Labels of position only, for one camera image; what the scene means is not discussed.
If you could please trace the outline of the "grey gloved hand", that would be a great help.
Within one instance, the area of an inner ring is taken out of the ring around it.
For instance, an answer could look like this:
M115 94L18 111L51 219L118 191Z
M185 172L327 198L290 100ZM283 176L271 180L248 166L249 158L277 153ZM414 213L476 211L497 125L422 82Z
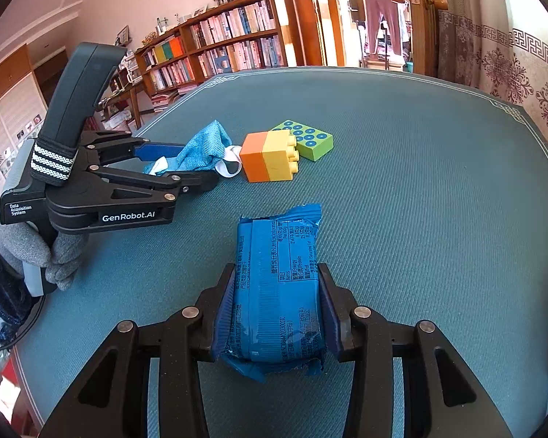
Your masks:
M12 271L23 274L23 264L45 270L46 281L68 290L81 265L87 234L59 233L51 246L28 223L0 222L0 256Z

